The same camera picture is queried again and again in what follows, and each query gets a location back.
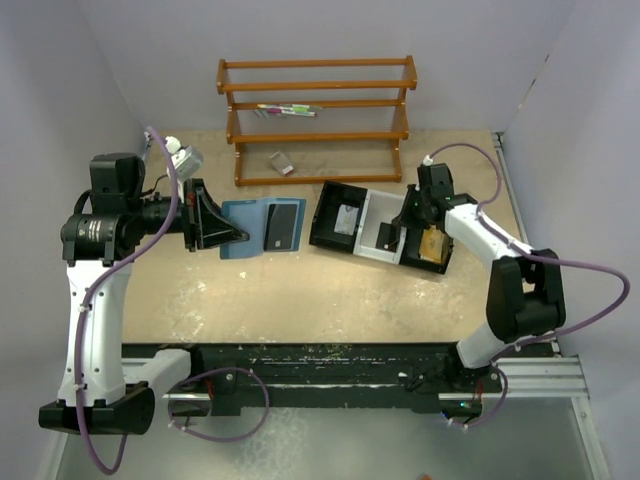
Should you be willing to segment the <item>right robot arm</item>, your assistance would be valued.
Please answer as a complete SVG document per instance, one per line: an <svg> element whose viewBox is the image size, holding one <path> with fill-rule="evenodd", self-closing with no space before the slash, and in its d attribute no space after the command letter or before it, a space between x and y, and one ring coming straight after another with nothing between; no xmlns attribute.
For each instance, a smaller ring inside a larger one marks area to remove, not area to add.
<svg viewBox="0 0 640 480"><path fill-rule="evenodd" d="M565 324L562 276L552 263L555 252L517 240L483 213L472 196L457 194L445 164L417 168L417 182L407 187L393 223L416 230L434 227L462 243L489 271L486 322L456 343L456 360L444 369L452 389L469 390L479 381L480 368L507 347Z"/></svg>

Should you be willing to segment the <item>blue card holder wallet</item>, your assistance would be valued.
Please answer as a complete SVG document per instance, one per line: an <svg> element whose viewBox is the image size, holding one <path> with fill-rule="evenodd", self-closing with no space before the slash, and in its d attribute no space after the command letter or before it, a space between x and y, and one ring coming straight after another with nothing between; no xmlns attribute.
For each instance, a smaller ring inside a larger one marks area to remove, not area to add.
<svg viewBox="0 0 640 480"><path fill-rule="evenodd" d="M263 253L281 253L298 251L307 201L303 198L266 197L253 200L225 201L222 213L250 234L246 242L223 245L220 248L221 260L245 259L260 256ZM264 236L267 212L271 204L296 204L298 206L293 247L288 251L265 251Z"/></svg>

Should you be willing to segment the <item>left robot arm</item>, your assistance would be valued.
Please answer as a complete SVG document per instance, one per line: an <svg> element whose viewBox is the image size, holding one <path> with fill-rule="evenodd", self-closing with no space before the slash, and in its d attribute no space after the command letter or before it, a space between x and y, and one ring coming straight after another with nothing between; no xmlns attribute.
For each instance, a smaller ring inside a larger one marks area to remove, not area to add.
<svg viewBox="0 0 640 480"><path fill-rule="evenodd" d="M194 392L205 382L204 365L184 347L161 349L132 372L122 364L130 258L144 253L143 237L177 233L191 252L249 237L195 178L200 152L182 147L171 160L167 174L177 180L177 194L170 197L144 190L145 164L134 154L98 155L90 162L91 187L61 229L71 300L68 351L57 398L38 412L44 429L142 435L159 397L174 385Z"/></svg>

